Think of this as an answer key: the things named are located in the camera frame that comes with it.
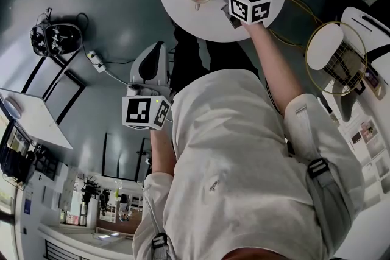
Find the strap buckle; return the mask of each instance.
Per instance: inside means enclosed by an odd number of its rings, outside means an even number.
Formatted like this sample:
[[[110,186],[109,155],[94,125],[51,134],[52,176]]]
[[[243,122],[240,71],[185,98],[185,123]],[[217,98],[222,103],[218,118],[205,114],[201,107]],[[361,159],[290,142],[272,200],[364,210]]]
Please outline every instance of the strap buckle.
[[[152,239],[152,248],[153,249],[159,249],[164,246],[168,246],[168,236],[165,233],[158,233],[153,239]]]
[[[324,172],[329,171],[329,166],[323,158],[318,158],[309,164],[307,171],[309,173],[309,177],[314,179]]]

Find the floor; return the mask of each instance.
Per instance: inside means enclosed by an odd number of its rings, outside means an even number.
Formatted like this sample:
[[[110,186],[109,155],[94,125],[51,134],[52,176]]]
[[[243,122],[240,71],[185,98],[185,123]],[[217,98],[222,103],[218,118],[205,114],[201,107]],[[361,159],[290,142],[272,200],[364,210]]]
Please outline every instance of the floor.
[[[325,0],[303,0],[321,16]],[[85,40],[86,50],[94,49],[109,61],[126,61],[137,57],[152,43],[163,40],[174,47],[173,26],[160,0],[0,0],[0,86],[21,91],[38,62],[32,52],[29,32],[39,14],[53,8],[53,16],[76,15],[84,12],[90,19]],[[315,23],[304,11],[286,1],[272,28],[290,40],[305,44],[315,29]],[[249,40],[241,42],[253,63],[260,67],[254,47]],[[209,62],[205,44],[200,42],[205,65]],[[314,86],[305,72],[302,51],[280,44],[308,92]],[[42,96],[43,86],[51,81],[56,67],[48,63],[41,69],[28,93]],[[109,66],[122,80],[129,79],[129,65]],[[58,157],[81,170],[101,172],[104,136],[109,134],[106,174],[114,175],[120,162],[120,175],[132,178],[137,165],[137,150],[146,132],[131,130],[121,123],[121,97],[124,87],[91,66],[79,53],[71,69],[86,85],[86,89],[72,106],[60,127],[74,147],[73,150],[51,146]],[[50,110],[56,110],[69,100],[73,92],[67,82],[63,89],[51,96]]]

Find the white t-shirt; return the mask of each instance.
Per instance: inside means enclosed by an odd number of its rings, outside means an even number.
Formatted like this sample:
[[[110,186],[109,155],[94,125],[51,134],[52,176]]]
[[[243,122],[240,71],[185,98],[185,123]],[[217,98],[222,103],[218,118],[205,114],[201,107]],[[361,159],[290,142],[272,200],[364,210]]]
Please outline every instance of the white t-shirt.
[[[327,118],[315,97],[302,97]],[[327,258],[307,167],[288,157],[283,119],[252,72],[227,69],[197,79],[176,95],[172,113],[175,177],[149,175],[144,193],[177,259],[219,260],[242,247],[292,260]],[[150,219],[135,233],[135,259],[149,259],[156,232]]]

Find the black railing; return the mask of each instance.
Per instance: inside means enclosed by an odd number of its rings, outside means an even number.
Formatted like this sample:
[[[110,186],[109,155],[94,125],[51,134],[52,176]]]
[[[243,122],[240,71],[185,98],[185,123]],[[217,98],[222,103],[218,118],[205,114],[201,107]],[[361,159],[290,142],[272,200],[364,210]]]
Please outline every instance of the black railing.
[[[47,260],[88,260],[48,241],[45,241],[44,244],[46,247],[46,254],[44,255],[44,258]]]

